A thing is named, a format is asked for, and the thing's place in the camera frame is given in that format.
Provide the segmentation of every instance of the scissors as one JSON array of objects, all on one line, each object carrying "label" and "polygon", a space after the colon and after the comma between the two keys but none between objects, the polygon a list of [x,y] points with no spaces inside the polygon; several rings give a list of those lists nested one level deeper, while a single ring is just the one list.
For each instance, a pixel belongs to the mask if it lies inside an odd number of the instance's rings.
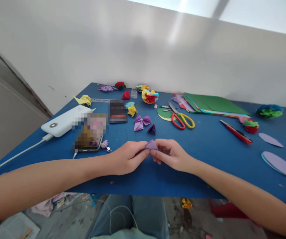
[{"label": "scissors", "polygon": [[[169,102],[169,106],[171,107],[171,109],[172,109],[172,111],[173,111],[173,114],[172,114],[172,122],[173,122],[173,124],[174,124],[177,128],[179,128],[179,129],[185,129],[185,125],[186,125],[188,128],[194,128],[194,127],[195,127],[195,123],[194,123],[194,121],[193,121],[190,117],[188,117],[188,116],[185,115],[185,114],[179,113],[179,112],[175,109],[175,107],[174,107],[170,102]],[[179,118],[177,115],[181,116],[181,118],[183,119],[183,121],[184,121],[185,124],[180,120],[180,118]],[[175,123],[175,118],[180,122],[180,124],[182,125],[182,127]],[[186,121],[185,118],[187,118],[187,119],[192,123],[192,126],[190,126],[190,125],[187,123],[187,121]]]}]

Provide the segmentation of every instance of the stack of paper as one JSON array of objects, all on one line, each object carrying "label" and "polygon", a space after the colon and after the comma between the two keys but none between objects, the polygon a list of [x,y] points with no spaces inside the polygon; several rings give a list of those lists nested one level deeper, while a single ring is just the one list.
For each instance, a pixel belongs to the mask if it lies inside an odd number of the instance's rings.
[{"label": "stack of paper", "polygon": [[227,117],[249,117],[250,114],[228,99],[218,96],[194,95],[189,93],[174,94],[181,108],[190,113],[220,115]]}]

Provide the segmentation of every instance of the oval paper cutout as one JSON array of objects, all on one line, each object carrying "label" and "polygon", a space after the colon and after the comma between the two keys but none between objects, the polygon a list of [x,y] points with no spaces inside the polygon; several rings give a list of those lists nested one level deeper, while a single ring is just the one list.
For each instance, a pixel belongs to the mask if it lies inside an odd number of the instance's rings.
[{"label": "oval paper cutout", "polygon": [[276,145],[276,146],[281,147],[281,148],[284,147],[280,142],[278,142],[276,139],[274,139],[273,137],[271,137],[271,136],[269,136],[269,135],[267,135],[267,134],[259,133],[258,135],[259,135],[264,141],[266,141],[267,143]]},{"label": "oval paper cutout", "polygon": [[264,158],[278,171],[286,175],[286,161],[281,157],[271,153],[271,152],[263,152],[262,155]]}]

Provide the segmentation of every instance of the charging cable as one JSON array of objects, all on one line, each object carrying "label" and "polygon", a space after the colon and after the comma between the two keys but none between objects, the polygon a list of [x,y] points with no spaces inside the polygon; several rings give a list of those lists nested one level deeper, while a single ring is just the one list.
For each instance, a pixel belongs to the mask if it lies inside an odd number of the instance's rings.
[{"label": "charging cable", "polygon": [[42,137],[42,140],[39,142],[39,143],[36,143],[35,145],[27,148],[26,150],[23,150],[22,152],[18,153],[17,155],[13,156],[12,158],[8,159],[7,161],[3,162],[2,164],[0,164],[0,168],[5,165],[6,163],[9,163],[12,159],[18,157],[19,155],[23,154],[24,152],[27,152],[28,150],[34,148],[35,146],[41,144],[42,142],[44,141],[49,141],[50,139],[53,138],[53,135],[52,134],[47,134],[46,136]]}]

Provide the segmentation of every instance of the scissor handle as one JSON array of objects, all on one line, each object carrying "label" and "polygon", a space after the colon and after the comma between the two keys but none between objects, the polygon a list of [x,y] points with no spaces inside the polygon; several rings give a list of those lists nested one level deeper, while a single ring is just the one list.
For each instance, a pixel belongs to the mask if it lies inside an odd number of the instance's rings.
[{"label": "scissor handle", "polygon": [[[188,128],[194,128],[194,127],[195,127],[195,123],[194,123],[194,121],[193,121],[190,117],[188,117],[187,115],[182,114],[182,113],[179,113],[179,116],[182,117],[184,123],[186,124],[186,126],[187,126]],[[186,121],[185,118],[187,118],[187,119],[192,123],[192,125],[189,125],[189,124],[187,123],[187,121]]]},{"label": "scissor handle", "polygon": [[[177,118],[177,120],[180,122],[180,124],[182,125],[182,127],[175,123],[175,118]],[[180,119],[174,112],[173,112],[173,114],[172,114],[172,122],[173,122],[173,124],[174,124],[177,128],[179,128],[179,129],[185,129],[185,124],[183,124],[183,122],[181,121],[181,119]]]}]

